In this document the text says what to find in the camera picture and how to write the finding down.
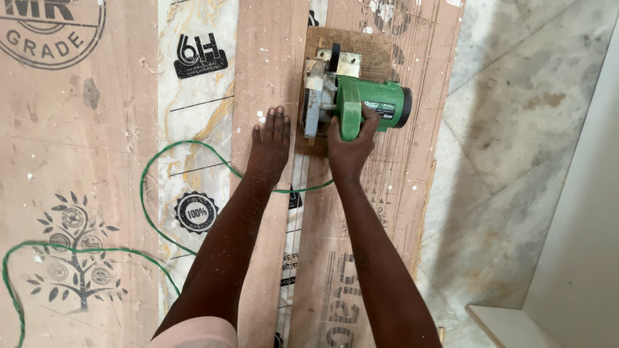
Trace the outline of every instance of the marble floor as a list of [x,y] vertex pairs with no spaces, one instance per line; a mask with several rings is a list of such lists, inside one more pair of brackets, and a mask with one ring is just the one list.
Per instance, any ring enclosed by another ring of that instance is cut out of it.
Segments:
[[524,303],[618,11],[467,1],[417,274],[446,348],[494,347],[467,304]]

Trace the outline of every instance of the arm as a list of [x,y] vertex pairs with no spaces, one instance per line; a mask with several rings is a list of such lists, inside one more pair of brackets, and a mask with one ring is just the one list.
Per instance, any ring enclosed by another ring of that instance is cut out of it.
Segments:
[[361,187],[360,175],[380,116],[362,104],[359,136],[344,142],[339,119],[329,128],[329,165],[340,194],[363,303],[376,347],[440,348],[432,316]]
[[199,316],[218,316],[236,329],[238,301],[262,213],[288,162],[290,119],[282,107],[269,110],[263,138],[256,125],[247,172],[204,239],[183,292],[154,337]]

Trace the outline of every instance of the human hand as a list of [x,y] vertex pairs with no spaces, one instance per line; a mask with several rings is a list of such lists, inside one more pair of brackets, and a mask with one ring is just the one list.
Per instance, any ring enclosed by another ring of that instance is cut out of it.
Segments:
[[343,141],[340,137],[340,119],[334,116],[329,127],[329,166],[335,184],[360,183],[361,170],[374,149],[372,140],[381,117],[361,102],[365,121],[356,139]]
[[258,124],[252,130],[252,138],[245,176],[264,181],[273,188],[286,167],[290,148],[290,118],[284,116],[284,108],[270,108],[262,139]]

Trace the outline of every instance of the green power cord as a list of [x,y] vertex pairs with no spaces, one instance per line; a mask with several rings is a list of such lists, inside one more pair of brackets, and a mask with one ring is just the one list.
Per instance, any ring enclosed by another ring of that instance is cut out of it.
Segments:
[[[243,176],[234,168],[232,168],[231,165],[228,164],[228,162],[223,159],[223,157],[217,153],[217,151],[215,149],[213,149],[212,146],[201,142],[201,141],[197,141],[197,140],[183,140],[183,141],[177,141],[173,144],[170,144],[166,147],[163,148],[163,150],[157,152],[156,155],[153,156],[153,158],[151,158],[148,163],[146,164],[146,167],[144,168],[144,171],[142,172],[142,176],[140,178],[140,203],[142,204],[142,210],[144,211],[144,216],[146,217],[146,221],[148,221],[149,225],[155,230],[157,231],[157,233],[165,240],[167,240],[168,242],[178,246],[179,248],[187,251],[188,253],[192,254],[192,255],[196,255],[196,252],[193,250],[190,250],[189,248],[180,245],[179,243],[175,242],[174,240],[172,240],[170,237],[166,236],[163,232],[161,232],[156,226],[155,224],[152,222],[152,220],[150,219],[149,213],[146,211],[146,207],[144,206],[144,178],[146,177],[146,174],[149,171],[150,165],[156,160],[158,159],[164,152],[166,152],[167,150],[170,150],[172,147],[174,146],[178,146],[180,144],[185,144],[185,143],[190,143],[190,144],[200,144],[203,146],[206,146],[209,150],[211,150],[221,161],[222,163],[228,167],[228,169],[230,169],[230,171],[236,175],[239,178],[243,178]],[[305,192],[305,191],[312,191],[315,189],[319,189],[319,188],[323,188],[327,185],[330,185],[331,183],[333,183],[333,179],[327,181],[326,183],[319,185],[319,186],[314,186],[314,187],[310,187],[310,188],[303,188],[303,189],[293,189],[293,190],[286,190],[286,189],[276,189],[273,190],[273,192],[277,192],[277,193],[300,193],[300,192]],[[13,246],[11,249],[9,249],[9,251],[6,252],[6,254],[4,255],[4,258],[2,259],[2,280],[4,281],[4,286],[6,286],[6,289],[9,292],[9,296],[11,297],[11,300],[13,301],[13,307],[15,307],[15,311],[17,312],[17,314],[19,315],[19,323],[20,323],[20,335],[19,335],[19,345],[17,346],[18,348],[22,347],[22,344],[24,343],[24,338],[26,336],[26,324],[25,324],[25,318],[24,318],[24,308],[22,306],[22,304],[16,299],[15,297],[15,293],[13,292],[13,288],[11,286],[11,280],[9,278],[9,269],[8,269],[8,264],[9,264],[9,257],[11,256],[12,253],[14,253],[15,251],[17,251],[19,248],[23,247],[23,246],[34,246],[34,245],[38,245],[38,246],[51,246],[53,248],[62,248],[65,250],[69,250],[73,253],[88,253],[91,251],[125,251],[127,253],[131,253],[131,254],[136,254],[139,255],[143,258],[145,258],[146,260],[154,263],[157,265],[157,267],[159,267],[159,269],[161,269],[163,271],[163,273],[165,273],[165,276],[168,278],[168,280],[170,281],[170,283],[172,284],[172,286],[174,287],[174,290],[176,291],[177,295],[181,295],[181,292],[178,290],[178,288],[176,287],[176,284],[174,284],[174,282],[172,281],[172,278],[170,277],[170,273],[161,265],[159,264],[155,259],[151,258],[150,256],[141,253],[140,251],[137,250],[133,250],[133,249],[129,249],[129,248],[92,248],[92,249],[73,249],[70,248],[68,246],[64,246],[64,245],[60,245],[60,244],[52,244],[52,243],[45,243],[45,242],[41,242],[41,241],[25,241],[23,243],[20,243],[16,246]]]

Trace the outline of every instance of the fingers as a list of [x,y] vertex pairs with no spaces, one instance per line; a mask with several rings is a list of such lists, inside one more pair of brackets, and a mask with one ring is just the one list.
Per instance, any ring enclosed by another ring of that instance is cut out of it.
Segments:
[[260,140],[260,126],[255,125],[254,129],[251,131],[251,140],[256,143],[256,142],[261,142]]
[[270,108],[267,115],[267,121],[264,124],[264,141],[269,142],[273,140],[273,130],[275,127],[275,109]]
[[282,134],[284,133],[284,108],[277,107],[277,113],[275,114],[275,124],[273,130],[273,141],[282,141]]
[[340,136],[340,118],[333,116],[331,118],[331,125],[329,126],[329,134],[327,134],[327,141],[329,144],[337,144],[342,142]]
[[285,147],[290,147],[290,117],[284,117],[284,134],[282,135],[282,143]]
[[365,122],[361,124],[361,131],[359,131],[358,137],[372,138],[378,129],[378,123],[381,121],[381,117],[374,110],[366,107],[363,102],[361,102],[361,115],[365,119]]

